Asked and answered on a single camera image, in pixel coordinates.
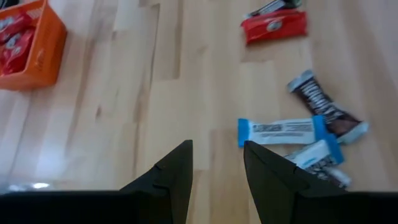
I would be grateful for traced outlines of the orange plastic basket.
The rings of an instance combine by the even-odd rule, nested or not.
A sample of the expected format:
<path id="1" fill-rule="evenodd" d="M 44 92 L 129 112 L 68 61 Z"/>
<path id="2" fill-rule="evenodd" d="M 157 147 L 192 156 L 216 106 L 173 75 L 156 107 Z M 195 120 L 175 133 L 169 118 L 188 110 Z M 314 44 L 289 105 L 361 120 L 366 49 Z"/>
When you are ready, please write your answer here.
<path id="1" fill-rule="evenodd" d="M 35 0 L 0 10 L 0 19 L 25 11 L 36 27 L 25 69 L 0 75 L 0 89 L 31 90 L 56 83 L 67 36 L 65 24 L 47 0 Z"/>

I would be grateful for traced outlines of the blue white Hershey's candy bar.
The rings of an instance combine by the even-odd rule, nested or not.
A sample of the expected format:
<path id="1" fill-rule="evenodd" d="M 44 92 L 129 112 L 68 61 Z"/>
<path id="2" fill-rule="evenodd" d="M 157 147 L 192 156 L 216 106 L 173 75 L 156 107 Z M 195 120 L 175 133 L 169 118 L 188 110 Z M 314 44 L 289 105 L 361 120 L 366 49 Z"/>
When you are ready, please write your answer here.
<path id="1" fill-rule="evenodd" d="M 336 166 L 345 161 L 340 145 L 333 134 L 285 156 L 303 170 Z"/>
<path id="2" fill-rule="evenodd" d="M 273 123 L 255 123 L 249 119 L 238 119 L 238 146 L 245 141 L 260 145 L 312 144 L 328 134 L 323 116 L 303 119 L 286 119 Z"/>

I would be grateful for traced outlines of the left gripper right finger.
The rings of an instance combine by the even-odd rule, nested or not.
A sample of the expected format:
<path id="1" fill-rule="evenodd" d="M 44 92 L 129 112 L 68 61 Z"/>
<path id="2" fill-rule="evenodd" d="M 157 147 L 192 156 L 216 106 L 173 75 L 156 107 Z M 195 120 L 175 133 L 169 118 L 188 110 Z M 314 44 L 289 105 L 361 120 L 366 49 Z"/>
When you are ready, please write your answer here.
<path id="1" fill-rule="evenodd" d="M 398 192 L 349 192 L 253 142 L 248 185 L 262 224 L 398 224 Z"/>

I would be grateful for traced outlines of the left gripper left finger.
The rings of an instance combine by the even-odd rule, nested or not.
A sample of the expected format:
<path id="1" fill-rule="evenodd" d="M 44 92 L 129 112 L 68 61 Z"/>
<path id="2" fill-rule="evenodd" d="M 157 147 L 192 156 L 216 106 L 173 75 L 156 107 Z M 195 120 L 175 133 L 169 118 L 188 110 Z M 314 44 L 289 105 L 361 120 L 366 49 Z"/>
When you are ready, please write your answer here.
<path id="1" fill-rule="evenodd" d="M 119 190 L 0 195 L 0 224 L 185 224 L 193 142 L 185 140 Z"/>

